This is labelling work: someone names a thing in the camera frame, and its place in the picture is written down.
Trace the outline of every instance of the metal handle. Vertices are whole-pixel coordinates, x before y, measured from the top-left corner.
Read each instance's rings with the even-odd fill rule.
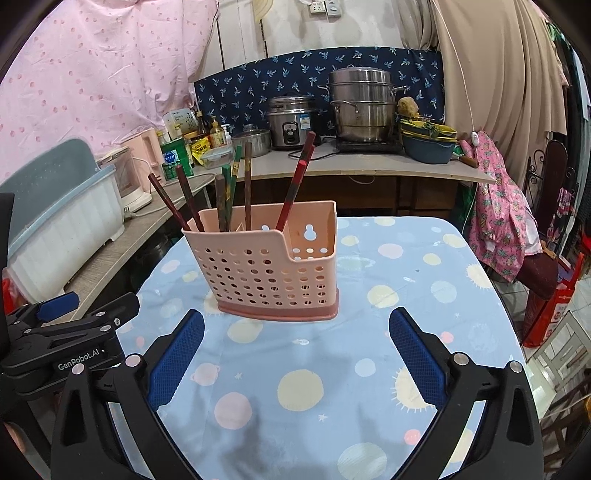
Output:
[[[352,102],[348,102],[347,100],[333,100],[330,104],[334,105],[335,103],[346,103],[347,105],[351,105],[355,107],[355,113],[359,113],[359,108],[357,107],[357,104],[352,103]]]

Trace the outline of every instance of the chopstick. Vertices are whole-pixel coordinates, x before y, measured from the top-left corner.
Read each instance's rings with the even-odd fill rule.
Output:
[[[226,232],[226,179],[221,173],[216,175],[216,204],[220,232]]]
[[[232,163],[232,174],[230,175],[230,198],[226,204],[226,217],[228,219],[228,231],[232,224],[232,208],[234,206],[234,193],[236,192],[236,179],[238,178],[238,169],[240,168],[240,159],[242,158],[242,145],[236,146],[234,162]]]
[[[162,188],[162,185],[160,185],[160,182],[156,178],[156,175],[151,173],[150,175],[148,175],[148,180],[150,181],[150,183],[152,184],[152,186],[154,187],[156,192],[158,192],[158,195],[160,196],[160,198],[162,198],[162,201],[164,202],[164,204],[172,212],[173,216],[176,218],[176,220],[177,220],[178,224],[181,226],[181,228],[187,232],[190,232],[191,229],[187,225],[187,222],[185,222],[185,220],[181,216],[180,212],[174,206],[174,203],[170,199],[170,197],[168,196],[168,193],[166,193],[166,191]]]
[[[252,229],[252,206],[251,206],[251,182],[252,182],[252,143],[244,145],[244,214],[246,230]]]
[[[200,232],[204,232],[205,228],[199,218],[199,212],[197,211],[197,206],[195,205],[195,199],[193,198],[193,192],[191,191],[191,185],[189,185],[189,181],[187,180],[187,176],[183,170],[182,165],[176,166],[176,172],[178,177],[178,183],[181,186],[181,190],[183,191],[183,195],[185,200],[187,201],[187,205],[189,206],[189,211],[195,220],[195,225],[197,226],[197,230]]]
[[[281,209],[281,213],[279,215],[279,220],[277,221],[277,226],[275,227],[276,230],[283,231],[285,228],[285,224],[287,223],[287,218],[289,217],[291,207],[293,206],[297,192],[300,189],[301,181],[304,178],[304,174],[308,168],[308,164],[312,158],[312,154],[314,153],[314,139],[316,138],[316,134],[314,132],[308,132],[306,136],[306,143],[304,144],[304,148],[301,151],[300,160],[297,163],[297,167],[295,168],[295,173],[293,179],[291,180],[291,185],[287,190],[287,195],[285,196],[285,202],[283,203],[283,208]]]

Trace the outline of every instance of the beige curtain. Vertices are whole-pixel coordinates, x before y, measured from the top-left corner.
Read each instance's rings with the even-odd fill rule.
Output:
[[[400,38],[405,48],[437,48],[437,28],[430,0],[392,0],[398,11]]]
[[[465,135],[472,129],[488,133],[521,186],[527,158],[545,149],[547,133],[566,133],[546,26],[528,0],[431,1],[443,55],[446,124]]]

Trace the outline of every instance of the red bag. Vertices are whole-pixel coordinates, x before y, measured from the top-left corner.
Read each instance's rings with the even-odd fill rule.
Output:
[[[573,298],[577,280],[583,268],[583,260],[584,255],[579,254],[574,271],[563,270],[561,272],[562,279],[548,302],[530,291],[523,322],[522,332],[527,336],[523,340],[523,346],[539,347],[556,330]]]

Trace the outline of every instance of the pink floral cloth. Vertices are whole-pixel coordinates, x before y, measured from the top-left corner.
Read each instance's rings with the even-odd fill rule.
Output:
[[[192,104],[216,0],[64,0],[0,84],[0,181],[72,137],[95,155]]]
[[[465,140],[460,146],[467,156],[478,160],[479,170],[495,179],[495,183],[478,185],[468,244],[478,260],[511,282],[525,258],[529,212],[525,196],[507,174],[494,142],[482,131],[478,138],[478,148]]]

